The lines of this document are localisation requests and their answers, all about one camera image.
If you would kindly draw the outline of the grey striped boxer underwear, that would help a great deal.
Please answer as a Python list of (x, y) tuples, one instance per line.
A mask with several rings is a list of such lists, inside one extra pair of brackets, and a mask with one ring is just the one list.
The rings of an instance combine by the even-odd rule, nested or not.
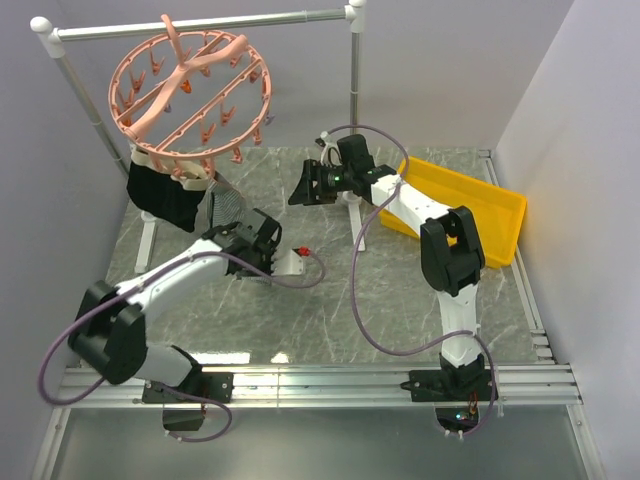
[[(247, 211), (247, 202), (242, 193), (232, 185), (220, 171), (215, 172), (213, 180), (207, 189), (209, 195), (206, 203), (206, 218), (208, 220), (208, 230), (219, 227), (229, 227), (234, 234), (234, 226), (238, 226), (244, 219)], [(246, 257), (247, 250), (242, 242), (232, 246), (229, 253), (237, 258), (249, 263)], [(235, 262), (229, 263), (231, 274), (239, 280), (248, 279), (256, 284), (272, 285), (272, 281), (256, 275), (254, 272), (246, 270)]]

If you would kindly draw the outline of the pink round clip hanger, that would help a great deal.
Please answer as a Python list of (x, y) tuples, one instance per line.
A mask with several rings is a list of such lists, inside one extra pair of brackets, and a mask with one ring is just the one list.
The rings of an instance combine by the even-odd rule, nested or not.
[(217, 158), (240, 164), (244, 144), (261, 144), (272, 120), (271, 75), (242, 34), (182, 32), (168, 15), (161, 21), (161, 33), (116, 67), (108, 106), (131, 153), (147, 153), (150, 168), (200, 190), (213, 180)]

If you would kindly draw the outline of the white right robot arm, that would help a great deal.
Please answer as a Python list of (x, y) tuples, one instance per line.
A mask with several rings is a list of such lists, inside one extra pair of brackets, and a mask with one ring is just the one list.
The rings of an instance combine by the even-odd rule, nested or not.
[(436, 341), (441, 347), (439, 370), (411, 386), (426, 391), (434, 402), (496, 401), (495, 364), (478, 336), (476, 295), (485, 256), (472, 212), (439, 203), (394, 168), (375, 164), (361, 134), (338, 140), (336, 148), (338, 164), (303, 162), (289, 204), (329, 204), (340, 193), (351, 192), (417, 233), (421, 271), (437, 294), (442, 335)]

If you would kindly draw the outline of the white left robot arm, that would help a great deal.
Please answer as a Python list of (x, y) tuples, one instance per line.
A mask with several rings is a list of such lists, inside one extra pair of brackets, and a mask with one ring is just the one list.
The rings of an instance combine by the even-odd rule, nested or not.
[(76, 319), (82, 325), (68, 346), (112, 385), (138, 378), (166, 386), (180, 402), (205, 396), (202, 366), (180, 347), (149, 343), (147, 327), (207, 281), (271, 274), (281, 237), (280, 223), (253, 209), (240, 221), (209, 229), (144, 275), (115, 286), (95, 283), (85, 292)]

